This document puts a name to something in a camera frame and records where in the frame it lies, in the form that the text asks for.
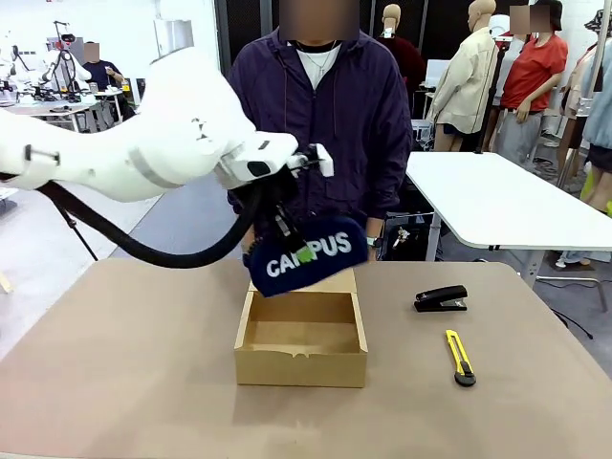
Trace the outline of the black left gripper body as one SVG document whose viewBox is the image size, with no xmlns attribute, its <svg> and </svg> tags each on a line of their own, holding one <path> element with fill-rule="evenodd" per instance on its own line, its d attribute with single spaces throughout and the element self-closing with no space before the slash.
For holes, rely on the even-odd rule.
<svg viewBox="0 0 612 459">
<path fill-rule="evenodd" d="M 274 175 L 262 179 L 260 185 L 263 186 L 260 214 L 266 223 L 274 224 L 277 217 L 285 223 L 290 222 L 292 217 L 288 205 L 298 192 L 297 179 L 293 171 L 288 166 L 283 166 Z"/>
</svg>

